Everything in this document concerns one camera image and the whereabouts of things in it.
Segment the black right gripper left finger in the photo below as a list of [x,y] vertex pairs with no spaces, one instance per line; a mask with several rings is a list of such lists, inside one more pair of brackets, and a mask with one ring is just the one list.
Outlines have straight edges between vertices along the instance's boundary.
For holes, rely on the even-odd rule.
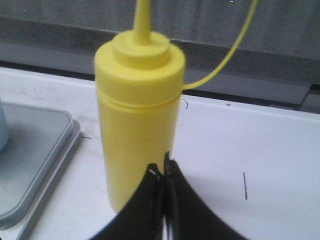
[[155,163],[114,219],[93,240],[161,240],[164,225],[165,180]]

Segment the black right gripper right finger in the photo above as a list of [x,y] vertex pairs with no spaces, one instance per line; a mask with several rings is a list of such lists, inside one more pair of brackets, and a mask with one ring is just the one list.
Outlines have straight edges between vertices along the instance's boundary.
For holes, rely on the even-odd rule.
[[178,163],[164,155],[165,219],[169,240],[244,240],[197,195]]

